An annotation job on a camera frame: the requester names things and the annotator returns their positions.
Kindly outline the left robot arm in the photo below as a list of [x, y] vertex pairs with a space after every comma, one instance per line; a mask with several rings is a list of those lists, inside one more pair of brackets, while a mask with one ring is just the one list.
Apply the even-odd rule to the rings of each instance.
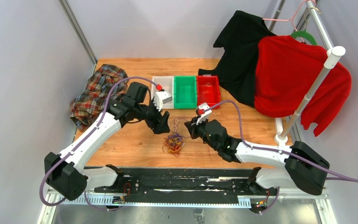
[[71, 145], [60, 153], [50, 152], [44, 159], [45, 183], [59, 192], [64, 199], [73, 201], [89, 189], [107, 187], [113, 193], [124, 188], [123, 175], [113, 165], [85, 169], [85, 165], [100, 146], [113, 134], [133, 120], [144, 121], [154, 134], [169, 133], [169, 112], [162, 112], [163, 105], [172, 101], [172, 95], [161, 85], [148, 105], [144, 99], [149, 88], [133, 82], [114, 99], [109, 99], [106, 112]]

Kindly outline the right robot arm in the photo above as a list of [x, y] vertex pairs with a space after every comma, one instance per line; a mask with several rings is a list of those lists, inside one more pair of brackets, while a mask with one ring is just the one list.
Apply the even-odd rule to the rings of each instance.
[[185, 122], [192, 139], [200, 138], [227, 162], [258, 163], [272, 169], [255, 167], [248, 178], [248, 189], [260, 194], [272, 187], [297, 187], [310, 195], [321, 195], [330, 164], [301, 141], [292, 146], [267, 146], [243, 142], [228, 135], [217, 120], [197, 123], [194, 118]]

